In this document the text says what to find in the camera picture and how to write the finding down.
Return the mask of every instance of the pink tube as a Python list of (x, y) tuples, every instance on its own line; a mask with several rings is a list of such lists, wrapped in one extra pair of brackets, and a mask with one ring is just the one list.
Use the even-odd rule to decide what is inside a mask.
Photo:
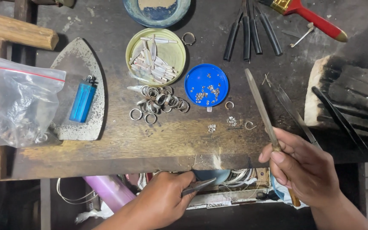
[(84, 176), (83, 179), (114, 213), (136, 198), (116, 175)]

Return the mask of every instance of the wooden workbench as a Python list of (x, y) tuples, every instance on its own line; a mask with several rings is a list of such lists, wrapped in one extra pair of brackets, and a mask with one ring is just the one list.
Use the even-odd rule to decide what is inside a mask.
[[(288, 45), (297, 38), (283, 34), (281, 30), (304, 34), (307, 22), (299, 16), (283, 17), (260, 6), (272, 23), (283, 56), (275, 57), (258, 22), (264, 54), (252, 55), (251, 63), (242, 61), (240, 27), (232, 60), (226, 62), (222, 55), (239, 6), (240, 1), (192, 1), (185, 18), (169, 28), (179, 37), (191, 32), (197, 38), (193, 46), (186, 47), (184, 71), (201, 63), (219, 66), (227, 74), (230, 84), (224, 102), (232, 101), (235, 107), (226, 110), (222, 103), (213, 107), (212, 112), (207, 112), (205, 108), (191, 104), (187, 113), (163, 113), (154, 125), (147, 125), (143, 120), (132, 121), (129, 118), (130, 110), (136, 108), (135, 103), (142, 96), (126, 89), (127, 86), (138, 85), (138, 82), (128, 76), (124, 58), (130, 38), (144, 27), (128, 16), (122, 1), (78, 0), (73, 9), (40, 5), (38, 25), (54, 29), (61, 35), (57, 52), (38, 51), (36, 66), (49, 68), (69, 41), (76, 37), (84, 38), (103, 68), (107, 91), (105, 127), (97, 141), (64, 141), (60, 146), (18, 149), (11, 165), (11, 178), (260, 167), (258, 156), (269, 138), (245, 78), (245, 68), (251, 70), (260, 87), (273, 125), (298, 134), (300, 130), (268, 85), (260, 86), (264, 73), (269, 72), (277, 78), (303, 115), (308, 77), (315, 60), (335, 54), (368, 68), (368, 1), (308, 0), (306, 6), (323, 17), (330, 15), (329, 20), (349, 35), (349, 43), (338, 43), (315, 30), (293, 49)], [(171, 86), (174, 95), (188, 101), (183, 89), (184, 75)], [(237, 119), (237, 127), (228, 125), (229, 116)], [(246, 121), (252, 121), (257, 127), (246, 130), (243, 126)], [(207, 132), (210, 124), (217, 126), (214, 133)], [(332, 133), (314, 131), (314, 134), (320, 145), (333, 154), (335, 162), (368, 161), (368, 153), (346, 149)]]

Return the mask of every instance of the plastic zip bag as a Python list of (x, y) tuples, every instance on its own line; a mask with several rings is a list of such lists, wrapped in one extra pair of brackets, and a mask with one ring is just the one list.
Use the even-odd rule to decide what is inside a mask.
[(66, 72), (0, 58), (0, 145), (59, 144), (48, 130), (59, 106)]

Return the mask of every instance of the human hand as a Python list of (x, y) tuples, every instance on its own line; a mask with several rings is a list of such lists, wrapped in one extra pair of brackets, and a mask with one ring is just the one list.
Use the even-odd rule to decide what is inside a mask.
[(143, 191), (119, 212), (134, 219), (135, 227), (129, 226), (130, 229), (153, 230), (166, 227), (184, 214), (196, 195), (197, 192), (193, 192), (181, 197), (183, 189), (195, 180), (196, 177), (191, 171), (180, 175), (157, 173)]
[(273, 152), (268, 144), (259, 155), (259, 162), (269, 161), (275, 179), (311, 207), (330, 205), (341, 197), (333, 157), (303, 138), (273, 128), (283, 152)]

